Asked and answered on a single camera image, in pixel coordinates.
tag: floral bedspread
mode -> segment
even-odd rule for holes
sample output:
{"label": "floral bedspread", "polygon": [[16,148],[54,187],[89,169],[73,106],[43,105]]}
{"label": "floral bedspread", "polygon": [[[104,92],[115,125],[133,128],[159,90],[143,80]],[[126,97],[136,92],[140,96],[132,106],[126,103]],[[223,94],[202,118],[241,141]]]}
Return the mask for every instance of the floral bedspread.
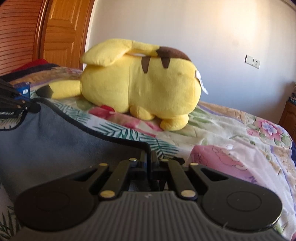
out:
{"label": "floral bedspread", "polygon": [[[57,67],[54,79],[79,78],[80,73]],[[50,74],[39,72],[15,82],[32,82],[34,98],[34,89],[51,80]],[[160,158],[182,157],[185,165],[198,162],[271,189],[283,203],[275,229],[287,240],[296,238],[294,149],[282,127],[239,110],[199,102],[186,127],[169,132],[159,127],[159,119],[142,121],[108,107],[94,106],[82,96],[51,101],[71,118],[105,135],[149,143]],[[11,128],[18,121],[0,120],[0,129]],[[19,228],[13,204],[0,185],[0,236],[9,239]]]}

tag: yellow stuffed animal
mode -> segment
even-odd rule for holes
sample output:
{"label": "yellow stuffed animal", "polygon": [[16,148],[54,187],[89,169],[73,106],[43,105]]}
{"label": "yellow stuffed animal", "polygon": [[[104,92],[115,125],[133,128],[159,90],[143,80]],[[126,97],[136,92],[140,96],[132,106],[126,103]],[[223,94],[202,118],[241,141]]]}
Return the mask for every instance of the yellow stuffed animal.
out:
{"label": "yellow stuffed animal", "polygon": [[200,98],[200,74],[177,49],[109,39],[88,50],[81,62],[87,66],[80,80],[50,83],[38,89],[37,95],[61,99],[82,94],[98,106],[130,111],[142,120],[157,116],[162,119],[161,128],[170,131],[188,123],[188,114]]}

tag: white wall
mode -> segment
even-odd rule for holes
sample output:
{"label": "white wall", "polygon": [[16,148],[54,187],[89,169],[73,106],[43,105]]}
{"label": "white wall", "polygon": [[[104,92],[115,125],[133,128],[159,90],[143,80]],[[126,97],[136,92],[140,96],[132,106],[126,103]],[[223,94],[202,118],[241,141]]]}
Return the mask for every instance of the white wall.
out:
{"label": "white wall", "polygon": [[[201,100],[278,123],[296,81],[296,13],[281,0],[97,0],[89,47],[126,38],[175,47],[197,66]],[[261,61],[256,69],[245,55]]]}

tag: light switch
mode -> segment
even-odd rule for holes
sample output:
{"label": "light switch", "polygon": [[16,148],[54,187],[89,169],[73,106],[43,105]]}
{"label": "light switch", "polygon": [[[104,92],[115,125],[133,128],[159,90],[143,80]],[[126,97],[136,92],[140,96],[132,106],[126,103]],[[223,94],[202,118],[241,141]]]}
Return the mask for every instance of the light switch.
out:
{"label": "light switch", "polygon": [[249,65],[253,65],[253,61],[254,61],[254,58],[249,56],[249,55],[246,55],[246,58],[244,60],[245,63],[249,64]]}

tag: gray fabric cover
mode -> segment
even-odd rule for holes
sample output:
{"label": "gray fabric cover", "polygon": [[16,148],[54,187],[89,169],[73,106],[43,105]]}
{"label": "gray fabric cover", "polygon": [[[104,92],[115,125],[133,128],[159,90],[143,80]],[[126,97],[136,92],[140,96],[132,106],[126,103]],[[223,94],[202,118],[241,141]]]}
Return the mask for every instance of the gray fabric cover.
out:
{"label": "gray fabric cover", "polygon": [[114,167],[140,157],[141,149],[90,135],[40,105],[16,129],[0,131],[0,181],[12,201],[28,188],[100,162]]}

